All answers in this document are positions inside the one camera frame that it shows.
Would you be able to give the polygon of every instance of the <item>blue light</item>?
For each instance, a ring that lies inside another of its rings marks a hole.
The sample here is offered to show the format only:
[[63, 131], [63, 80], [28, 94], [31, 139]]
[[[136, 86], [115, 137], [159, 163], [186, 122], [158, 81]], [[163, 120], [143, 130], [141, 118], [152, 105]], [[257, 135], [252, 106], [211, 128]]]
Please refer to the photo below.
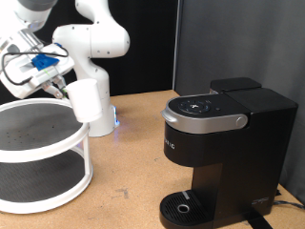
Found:
[[114, 107], [114, 125], [115, 127], [117, 127], [118, 125], [120, 125], [120, 121], [116, 119], [116, 107]]

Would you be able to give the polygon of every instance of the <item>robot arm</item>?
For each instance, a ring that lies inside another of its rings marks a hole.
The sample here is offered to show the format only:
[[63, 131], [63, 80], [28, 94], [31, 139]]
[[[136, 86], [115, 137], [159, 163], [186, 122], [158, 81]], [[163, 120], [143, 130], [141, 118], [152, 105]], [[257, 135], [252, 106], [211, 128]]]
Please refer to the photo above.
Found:
[[108, 0], [76, 0], [75, 7], [92, 25], [67, 25], [58, 27], [53, 42], [61, 44], [75, 62], [77, 79], [97, 80], [103, 116], [91, 123], [89, 136], [111, 133], [117, 122], [111, 104], [108, 73], [92, 63], [91, 58], [113, 58], [126, 54], [130, 37], [126, 30], [115, 22], [109, 10]]
[[57, 45], [44, 47], [33, 34], [44, 26], [56, 2], [10, 0], [0, 3], [1, 9], [6, 9], [0, 14], [0, 77], [6, 88], [18, 98], [25, 98], [39, 89], [57, 98], [63, 97], [59, 89], [66, 83], [61, 75], [72, 69], [73, 60]]

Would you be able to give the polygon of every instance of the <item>tabletop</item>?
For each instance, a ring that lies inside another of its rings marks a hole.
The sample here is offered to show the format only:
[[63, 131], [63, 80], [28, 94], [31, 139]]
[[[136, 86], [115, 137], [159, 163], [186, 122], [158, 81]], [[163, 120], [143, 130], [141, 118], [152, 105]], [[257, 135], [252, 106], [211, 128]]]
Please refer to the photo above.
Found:
[[[159, 204], [168, 194], [191, 189], [193, 169], [169, 161], [163, 153], [164, 119], [160, 112], [174, 91], [112, 97], [120, 126], [90, 139], [93, 178], [71, 202], [43, 213], [0, 214], [0, 229], [127, 228], [162, 229]], [[279, 185], [276, 200], [298, 202]], [[305, 228], [305, 213], [278, 205], [265, 219], [274, 229]], [[251, 229], [248, 222], [223, 227]]]

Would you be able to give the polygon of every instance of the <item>white mug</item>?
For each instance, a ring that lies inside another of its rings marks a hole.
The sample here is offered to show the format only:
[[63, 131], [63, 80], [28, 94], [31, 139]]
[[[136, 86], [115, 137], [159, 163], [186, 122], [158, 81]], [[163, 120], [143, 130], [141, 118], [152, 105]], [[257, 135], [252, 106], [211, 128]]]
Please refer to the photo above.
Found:
[[74, 114], [79, 122], [92, 122], [103, 115], [95, 79], [81, 79], [66, 87]]

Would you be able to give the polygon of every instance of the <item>black wall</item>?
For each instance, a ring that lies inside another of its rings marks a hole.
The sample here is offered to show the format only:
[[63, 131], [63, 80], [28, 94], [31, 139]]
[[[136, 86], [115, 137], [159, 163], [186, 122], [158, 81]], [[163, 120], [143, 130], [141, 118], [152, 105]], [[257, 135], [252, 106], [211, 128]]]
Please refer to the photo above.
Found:
[[250, 77], [297, 102], [280, 182], [305, 203], [305, 2], [182, 2], [176, 91], [206, 94], [211, 80]]
[[[113, 18], [130, 35], [131, 47], [127, 54], [113, 59], [93, 59], [110, 75], [111, 95], [139, 94], [164, 91], [172, 88], [173, 53], [175, 42], [178, 0], [109, 0]], [[51, 42], [58, 26], [91, 24], [75, 9], [75, 0], [59, 0], [52, 9], [38, 38]], [[76, 80], [71, 71], [65, 75], [67, 83]], [[0, 84], [0, 104], [13, 101], [6, 88]], [[39, 91], [30, 97], [51, 95]]]

